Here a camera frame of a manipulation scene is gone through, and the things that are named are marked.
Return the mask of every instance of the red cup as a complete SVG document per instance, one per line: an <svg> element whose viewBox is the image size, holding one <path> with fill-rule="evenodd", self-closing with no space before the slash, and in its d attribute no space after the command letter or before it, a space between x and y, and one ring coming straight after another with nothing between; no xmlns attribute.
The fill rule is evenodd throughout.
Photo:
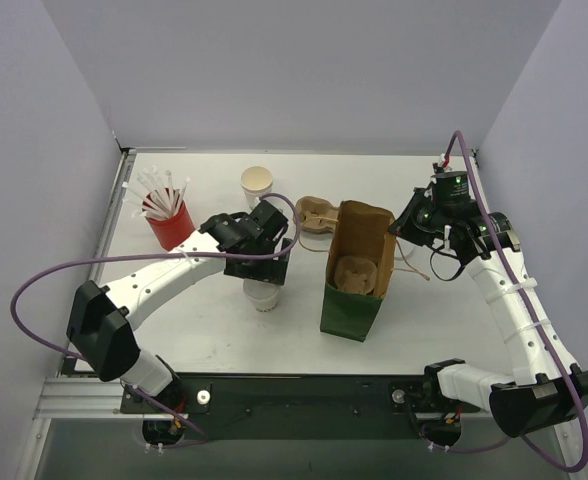
<svg viewBox="0 0 588 480"><path fill-rule="evenodd" d="M190 217L185 202L181 203L178 213L167 220L156 220L154 218L145 218L150 224L158 242L168 252L174 247L183 243L195 230L194 223Z"/></svg>

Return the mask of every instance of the white table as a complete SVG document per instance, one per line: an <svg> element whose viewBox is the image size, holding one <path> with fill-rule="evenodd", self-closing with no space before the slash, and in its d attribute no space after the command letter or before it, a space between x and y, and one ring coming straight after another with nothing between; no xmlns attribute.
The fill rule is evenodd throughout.
<svg viewBox="0 0 588 480"><path fill-rule="evenodd" d="M252 165L267 167L274 176L273 191L293 202L304 195L326 198L334 205L353 199L398 216L413 188L429 181L434 160L139 153L130 181L153 165L162 171L170 169L175 183L189 176L186 203L197 226L217 213L247 210L239 179ZM453 166L463 168L462 160L453 159ZM133 205L122 206L109 255L162 251L147 222L132 218L134 210ZM331 237L305 234L303 240L308 246L324 248ZM449 283L436 279L429 270L429 253L416 248L410 262L432 280L395 272L364 343L319 331L327 256L300 247L291 254L286 284L272 312L259 313L251 307L243 296L241 280L215 275L157 310L136 331L136 337L142 348L161 355L178 372L418 374L427 364L458 357L479 368L510 373L506 349L474 282L467 275ZM442 276L455 271L447 262L451 261L435 259ZM106 265L101 282L121 278L143 264ZM87 365L79 362L77 371L84 370Z"/></svg>

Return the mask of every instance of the white cup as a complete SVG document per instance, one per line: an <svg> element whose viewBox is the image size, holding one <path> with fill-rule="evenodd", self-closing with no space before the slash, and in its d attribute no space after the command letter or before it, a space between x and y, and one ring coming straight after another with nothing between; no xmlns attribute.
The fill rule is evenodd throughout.
<svg viewBox="0 0 588 480"><path fill-rule="evenodd" d="M272 174L265 167L250 167L241 175L241 187L250 209L259 203L259 197L272 191Z"/></svg>
<svg viewBox="0 0 588 480"><path fill-rule="evenodd" d="M258 280L243 280L243 292L259 312L269 312L278 303L281 287Z"/></svg>

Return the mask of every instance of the gray wall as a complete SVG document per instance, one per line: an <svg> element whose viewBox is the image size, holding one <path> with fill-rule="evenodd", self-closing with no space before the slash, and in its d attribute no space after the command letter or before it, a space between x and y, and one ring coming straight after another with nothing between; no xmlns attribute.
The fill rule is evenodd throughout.
<svg viewBox="0 0 588 480"><path fill-rule="evenodd" d="M561 3L479 161L491 207L512 218L550 319L588 368L588 1Z"/></svg>
<svg viewBox="0 0 588 480"><path fill-rule="evenodd" d="M94 97L38 0L0 0L0 479L13 478L43 378L56 366L9 315L34 273L91 256L119 151ZM28 291L19 311L63 342L86 271Z"/></svg>
<svg viewBox="0 0 588 480"><path fill-rule="evenodd" d="M44 0L125 146L478 147L559 0Z"/></svg>

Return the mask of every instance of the metal frame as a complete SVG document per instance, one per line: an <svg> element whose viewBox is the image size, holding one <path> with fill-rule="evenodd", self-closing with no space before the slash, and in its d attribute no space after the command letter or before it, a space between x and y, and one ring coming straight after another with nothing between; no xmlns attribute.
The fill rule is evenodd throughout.
<svg viewBox="0 0 588 480"><path fill-rule="evenodd" d="M145 151L178 151L181 153L192 153L188 149L183 148L145 149ZM119 164L116 178L112 186L107 215L97 245L96 256L105 256L109 250L124 194L120 188L120 185L123 181L127 181L127 179L129 179L136 155L137 150L130 149L128 151L124 151L121 157L121 162ZM89 279L98 281L102 271L102 265L97 264L92 266L89 273ZM72 375L73 376L69 378L57 377L47 378L45 380L43 391L36 408L32 428L30 430L23 456L17 471L17 479L31 480L35 478L52 420L89 418L123 420L140 418L152 420L169 417L168 415L164 414L122 414L120 412L120 406L123 399L123 388L120 383L103 383L97 378L84 378L82 373L74 373ZM467 415L474 418L491 418L491 415L487 412L479 412ZM434 418L434 414L426 413L417 413L416 416L419 419ZM580 439L577 438L573 426L569 423L566 423L557 425L554 428L564 461L567 464L574 464L580 456ZM577 474L570 474L568 475L568 478L584 480L587 477L583 471Z"/></svg>

